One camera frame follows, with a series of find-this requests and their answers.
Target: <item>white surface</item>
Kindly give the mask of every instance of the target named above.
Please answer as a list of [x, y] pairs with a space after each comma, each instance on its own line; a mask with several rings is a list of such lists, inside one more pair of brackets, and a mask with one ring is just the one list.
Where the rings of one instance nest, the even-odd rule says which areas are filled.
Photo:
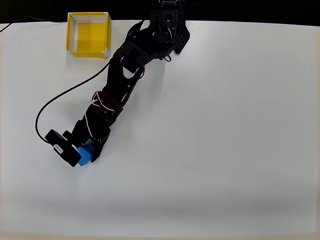
[[[112, 52], [133, 23], [112, 22]], [[181, 55], [146, 66], [99, 160], [75, 168], [37, 137], [35, 118], [107, 61], [67, 55], [64, 23], [14, 24], [0, 35], [4, 230], [138, 237], [315, 231], [314, 28], [187, 25], [191, 39]], [[107, 71], [51, 104], [40, 132], [71, 131], [106, 78]]]

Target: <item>yellow box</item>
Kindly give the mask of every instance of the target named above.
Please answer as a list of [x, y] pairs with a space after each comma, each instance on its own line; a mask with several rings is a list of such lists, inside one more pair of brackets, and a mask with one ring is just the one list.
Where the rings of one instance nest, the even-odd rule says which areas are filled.
[[111, 28], [107, 12], [69, 12], [66, 52], [78, 58], [110, 58]]

